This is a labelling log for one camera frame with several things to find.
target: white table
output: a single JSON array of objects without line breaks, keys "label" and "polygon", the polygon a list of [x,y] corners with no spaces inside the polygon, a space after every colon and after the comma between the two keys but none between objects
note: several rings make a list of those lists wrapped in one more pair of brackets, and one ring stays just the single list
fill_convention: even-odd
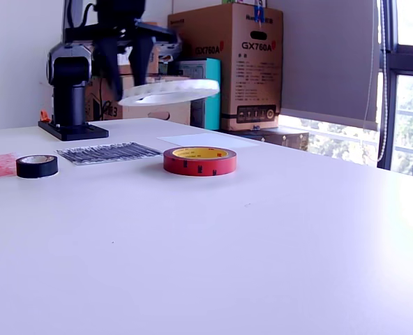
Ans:
[{"label": "white table", "polygon": [[[0,154],[204,133],[108,121],[104,140],[0,131]],[[0,178],[0,335],[413,334],[413,178],[261,143],[192,178],[161,157]]]}]

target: white paper sheet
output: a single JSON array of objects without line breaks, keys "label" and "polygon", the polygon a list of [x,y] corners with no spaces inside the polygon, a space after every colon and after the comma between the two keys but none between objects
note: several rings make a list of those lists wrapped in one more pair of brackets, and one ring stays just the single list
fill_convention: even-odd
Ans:
[{"label": "white paper sheet", "polygon": [[159,137],[158,139],[179,145],[180,147],[215,147],[222,149],[236,149],[255,147],[258,145],[252,142],[238,140],[237,138],[215,133]]}]

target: box label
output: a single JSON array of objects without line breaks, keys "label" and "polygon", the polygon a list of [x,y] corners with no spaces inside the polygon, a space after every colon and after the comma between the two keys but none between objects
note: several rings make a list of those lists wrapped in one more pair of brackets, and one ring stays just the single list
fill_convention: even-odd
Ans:
[{"label": "box label", "polygon": [[278,115],[279,113],[276,112],[276,105],[238,106],[237,123],[250,124],[253,122],[270,122]]}]

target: white wall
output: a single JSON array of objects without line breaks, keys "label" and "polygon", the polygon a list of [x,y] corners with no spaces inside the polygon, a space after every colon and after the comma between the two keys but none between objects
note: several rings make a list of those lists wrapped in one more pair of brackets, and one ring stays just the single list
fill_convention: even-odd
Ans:
[{"label": "white wall", "polygon": [[[0,128],[33,126],[42,108],[51,112],[45,65],[62,9],[63,0],[0,0]],[[143,19],[166,27],[171,12],[172,0],[147,0]]]}]

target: roller shade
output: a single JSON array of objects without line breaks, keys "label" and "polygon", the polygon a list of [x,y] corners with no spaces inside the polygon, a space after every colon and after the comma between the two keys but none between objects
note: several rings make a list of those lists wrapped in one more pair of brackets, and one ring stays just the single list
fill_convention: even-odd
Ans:
[{"label": "roller shade", "polygon": [[[269,0],[269,7],[284,12],[281,114],[377,130],[380,46],[375,3]],[[363,122],[373,42],[372,89]]]}]

